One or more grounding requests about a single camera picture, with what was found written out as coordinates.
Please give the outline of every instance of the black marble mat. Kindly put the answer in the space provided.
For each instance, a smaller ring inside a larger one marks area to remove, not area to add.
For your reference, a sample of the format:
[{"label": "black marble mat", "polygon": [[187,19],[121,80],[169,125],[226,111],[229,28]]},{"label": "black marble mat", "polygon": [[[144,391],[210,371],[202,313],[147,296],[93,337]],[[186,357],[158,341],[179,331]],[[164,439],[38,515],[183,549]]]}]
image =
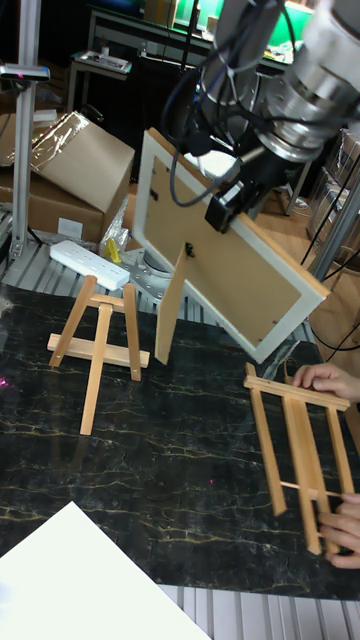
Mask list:
[{"label": "black marble mat", "polygon": [[[246,354],[216,327],[179,321],[168,366],[152,357],[141,383],[104,366],[93,435],[79,436],[89,362],[65,358],[53,370],[46,350],[71,305],[0,287],[0,554],[74,500],[156,582],[357,599],[358,571],[306,551],[294,490],[273,517],[242,386]],[[79,337],[94,337],[96,316],[86,312]],[[152,352],[156,318],[139,320]],[[109,342],[126,344],[120,314]],[[296,358],[318,354],[303,343]],[[263,397],[282,479],[293,481],[281,401]],[[338,491],[324,411],[310,414],[328,489]]]}]

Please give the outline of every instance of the white power strip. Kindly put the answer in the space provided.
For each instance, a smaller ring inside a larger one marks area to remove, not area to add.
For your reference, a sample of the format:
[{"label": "white power strip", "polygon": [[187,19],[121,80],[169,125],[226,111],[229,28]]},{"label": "white power strip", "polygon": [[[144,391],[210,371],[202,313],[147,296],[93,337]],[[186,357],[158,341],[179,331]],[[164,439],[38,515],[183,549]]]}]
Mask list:
[{"label": "white power strip", "polygon": [[109,291],[120,289],[129,282],[130,274],[128,271],[111,264],[83,247],[79,247],[70,240],[52,245],[50,257],[65,267],[77,271],[82,276],[96,276],[98,283]]}]

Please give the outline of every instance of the white sheet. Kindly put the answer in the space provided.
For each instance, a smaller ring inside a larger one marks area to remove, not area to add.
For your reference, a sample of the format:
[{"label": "white sheet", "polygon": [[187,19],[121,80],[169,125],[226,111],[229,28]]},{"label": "white sheet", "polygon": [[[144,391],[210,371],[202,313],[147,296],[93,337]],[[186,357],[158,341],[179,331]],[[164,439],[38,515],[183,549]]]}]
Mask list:
[{"label": "white sheet", "polygon": [[73,502],[0,559],[1,640],[206,640]]}]

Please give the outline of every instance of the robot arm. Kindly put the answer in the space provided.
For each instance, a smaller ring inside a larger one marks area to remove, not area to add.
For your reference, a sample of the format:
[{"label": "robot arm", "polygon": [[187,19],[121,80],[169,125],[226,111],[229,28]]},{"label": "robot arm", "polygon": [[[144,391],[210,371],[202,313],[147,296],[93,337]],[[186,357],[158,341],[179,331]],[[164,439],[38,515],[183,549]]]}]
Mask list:
[{"label": "robot arm", "polygon": [[358,116],[360,3],[322,0],[294,63],[264,82],[256,65],[283,8],[283,0],[225,0],[181,140],[191,140],[188,149],[201,155],[196,140],[206,134],[240,160],[231,188],[220,189],[206,215],[222,232],[239,211],[295,177]]}]

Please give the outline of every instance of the finger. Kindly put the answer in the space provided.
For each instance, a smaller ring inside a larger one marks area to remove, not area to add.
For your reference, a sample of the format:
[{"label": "finger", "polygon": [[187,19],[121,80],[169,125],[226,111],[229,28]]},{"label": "finger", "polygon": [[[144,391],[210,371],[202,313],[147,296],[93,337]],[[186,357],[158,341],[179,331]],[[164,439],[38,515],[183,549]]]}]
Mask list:
[{"label": "finger", "polygon": [[360,504],[343,502],[337,507],[336,513],[342,516],[349,516],[360,522]]},{"label": "finger", "polygon": [[327,553],[326,559],[338,569],[360,569],[360,555],[357,553],[351,556],[337,556],[333,553]]},{"label": "finger", "polygon": [[344,383],[337,378],[313,378],[312,386],[316,391],[332,391],[333,393],[344,395]]},{"label": "finger", "polygon": [[337,515],[336,513],[320,513],[318,520],[321,524],[358,537],[360,545],[360,520],[346,515]]},{"label": "finger", "polygon": [[301,387],[303,377],[308,368],[308,365],[304,364],[302,367],[300,367],[300,369],[297,370],[292,381],[294,387]]},{"label": "finger", "polygon": [[351,533],[346,533],[345,531],[339,531],[339,529],[333,529],[333,527],[326,525],[321,527],[320,531],[326,540],[336,542],[340,547],[345,547],[351,551],[360,552],[360,538],[357,536],[353,536]]},{"label": "finger", "polygon": [[360,493],[344,493],[341,497],[349,504],[360,504]]},{"label": "finger", "polygon": [[336,369],[331,364],[318,364],[308,367],[303,376],[303,387],[308,389],[315,378],[328,379],[336,375]]}]

